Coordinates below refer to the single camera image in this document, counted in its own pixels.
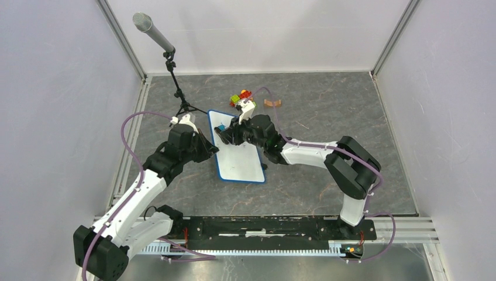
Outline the blue-framed whiteboard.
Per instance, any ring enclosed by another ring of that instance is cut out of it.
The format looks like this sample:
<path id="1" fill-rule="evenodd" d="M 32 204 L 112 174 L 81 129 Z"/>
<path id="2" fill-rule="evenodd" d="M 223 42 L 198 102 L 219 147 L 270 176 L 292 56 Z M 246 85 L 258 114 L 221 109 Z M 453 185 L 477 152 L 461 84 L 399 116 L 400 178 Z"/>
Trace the blue-framed whiteboard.
<path id="1" fill-rule="evenodd" d="M 229 126 L 234 116 L 209 110 L 208 121 L 212 143 L 219 148 L 215 154 L 218 176 L 222 181 L 235 183 L 266 183 L 265 171 L 261 168 L 261 157 L 257 148 L 247 142 L 239 146 L 226 145 L 214 132 L 214 127 Z"/>

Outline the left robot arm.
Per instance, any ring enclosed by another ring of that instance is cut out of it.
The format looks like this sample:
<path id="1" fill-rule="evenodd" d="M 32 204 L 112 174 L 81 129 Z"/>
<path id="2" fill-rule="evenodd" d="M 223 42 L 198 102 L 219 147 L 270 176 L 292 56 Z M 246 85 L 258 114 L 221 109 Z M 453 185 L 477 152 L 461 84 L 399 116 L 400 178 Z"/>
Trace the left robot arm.
<path id="1" fill-rule="evenodd" d="M 75 262 L 83 274 L 118 280 L 129 261 L 154 240 L 178 238 L 184 223 L 164 212 L 136 224 L 151 201 L 182 173 L 189 162 L 201 163 L 219 149 L 190 124 L 176 124 L 142 166 L 124 196 L 91 227 L 79 226 L 74 235 Z"/>

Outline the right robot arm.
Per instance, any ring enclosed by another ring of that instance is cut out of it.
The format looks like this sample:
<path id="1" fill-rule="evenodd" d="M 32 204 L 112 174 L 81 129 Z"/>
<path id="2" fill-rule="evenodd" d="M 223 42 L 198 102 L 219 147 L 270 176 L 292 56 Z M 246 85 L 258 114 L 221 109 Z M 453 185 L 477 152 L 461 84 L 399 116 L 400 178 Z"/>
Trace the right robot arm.
<path id="1" fill-rule="evenodd" d="M 355 139 L 344 136 L 337 142 L 303 142 L 279 132 L 268 115 L 242 121 L 234 117 L 228 126 L 213 130 L 226 145 L 249 143 L 260 148 L 274 164 L 307 165 L 326 169 L 344 194 L 338 232 L 352 239 L 361 232 L 367 198 L 375 183 L 382 183 L 381 165 Z"/>

